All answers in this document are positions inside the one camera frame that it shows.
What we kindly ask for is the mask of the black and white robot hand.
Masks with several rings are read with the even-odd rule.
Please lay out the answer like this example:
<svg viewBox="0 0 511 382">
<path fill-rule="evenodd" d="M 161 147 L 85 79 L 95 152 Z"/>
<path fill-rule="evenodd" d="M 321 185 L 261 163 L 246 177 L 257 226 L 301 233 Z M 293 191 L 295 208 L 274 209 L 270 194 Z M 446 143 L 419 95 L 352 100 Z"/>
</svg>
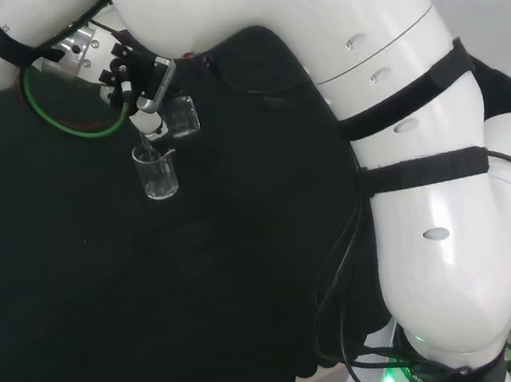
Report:
<svg viewBox="0 0 511 382">
<path fill-rule="evenodd" d="M 125 32 L 114 33 L 96 24 L 74 33 L 70 53 L 75 77 L 97 86 L 105 104 L 126 108 L 125 119 L 149 140 L 167 134 L 159 111 L 167 61 L 131 46 Z"/>
</svg>

